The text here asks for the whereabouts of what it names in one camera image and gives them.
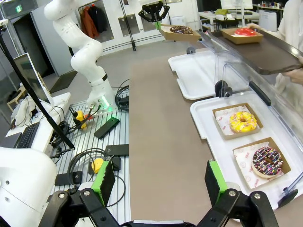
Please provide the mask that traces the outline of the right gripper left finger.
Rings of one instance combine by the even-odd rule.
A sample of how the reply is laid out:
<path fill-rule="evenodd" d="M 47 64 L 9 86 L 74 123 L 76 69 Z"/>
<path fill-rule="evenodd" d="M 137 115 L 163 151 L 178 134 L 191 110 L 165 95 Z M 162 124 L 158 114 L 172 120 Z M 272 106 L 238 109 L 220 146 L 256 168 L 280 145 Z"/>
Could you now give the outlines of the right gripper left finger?
<path fill-rule="evenodd" d="M 92 186 L 55 192 L 46 208 L 47 227 L 74 227 L 89 218 L 95 227 L 115 227 L 116 219 L 107 208 L 115 183 L 112 161 L 104 161 Z"/>

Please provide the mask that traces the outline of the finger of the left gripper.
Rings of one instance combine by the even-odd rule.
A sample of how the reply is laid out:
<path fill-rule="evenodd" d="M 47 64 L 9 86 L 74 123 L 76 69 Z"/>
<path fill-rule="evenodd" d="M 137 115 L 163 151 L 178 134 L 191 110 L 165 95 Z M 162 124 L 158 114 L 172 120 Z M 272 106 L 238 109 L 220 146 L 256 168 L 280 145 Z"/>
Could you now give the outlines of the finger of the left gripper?
<path fill-rule="evenodd" d="M 155 29 L 158 30 L 158 11 L 155 9 L 148 9 L 148 11 L 142 9 L 138 15 L 147 22 L 155 25 Z"/>
<path fill-rule="evenodd" d="M 170 9 L 170 6 L 168 5 L 163 5 L 163 12 L 161 15 L 157 15 L 156 14 L 156 29 L 159 30 L 160 29 L 160 25 L 162 20 L 166 17 L 166 15 L 168 14 Z"/>

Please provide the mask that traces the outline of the person's left hand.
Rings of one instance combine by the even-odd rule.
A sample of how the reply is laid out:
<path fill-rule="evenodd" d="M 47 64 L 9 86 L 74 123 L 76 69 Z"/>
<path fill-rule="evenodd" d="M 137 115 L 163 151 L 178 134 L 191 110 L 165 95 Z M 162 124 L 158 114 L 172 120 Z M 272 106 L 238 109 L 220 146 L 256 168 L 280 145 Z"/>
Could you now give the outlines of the person's left hand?
<path fill-rule="evenodd" d="M 289 77 L 291 82 L 303 85 L 303 68 L 284 73 L 284 76 Z"/>

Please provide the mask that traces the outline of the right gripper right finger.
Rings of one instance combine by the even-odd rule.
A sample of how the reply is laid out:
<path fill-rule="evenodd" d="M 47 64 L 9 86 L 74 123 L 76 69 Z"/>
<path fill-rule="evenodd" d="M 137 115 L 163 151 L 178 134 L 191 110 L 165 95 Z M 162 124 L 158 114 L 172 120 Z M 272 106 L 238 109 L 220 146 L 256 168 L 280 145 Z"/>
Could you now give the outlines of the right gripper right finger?
<path fill-rule="evenodd" d="M 228 188 L 216 161 L 209 160 L 205 184 L 212 208 L 197 224 L 198 227 L 224 227 L 230 219 L 237 219 L 243 227 L 277 227 L 278 222 L 263 191 L 245 195 Z"/>

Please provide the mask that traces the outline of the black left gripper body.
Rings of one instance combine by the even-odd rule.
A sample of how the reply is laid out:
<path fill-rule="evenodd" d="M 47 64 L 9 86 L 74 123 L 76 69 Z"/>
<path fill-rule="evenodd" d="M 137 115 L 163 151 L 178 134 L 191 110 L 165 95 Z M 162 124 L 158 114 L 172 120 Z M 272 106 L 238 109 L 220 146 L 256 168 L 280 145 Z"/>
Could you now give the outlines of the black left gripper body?
<path fill-rule="evenodd" d="M 142 10 L 147 13 L 160 13 L 163 10 L 163 13 L 169 11 L 169 6 L 164 4 L 162 1 L 146 3 L 142 5 Z"/>

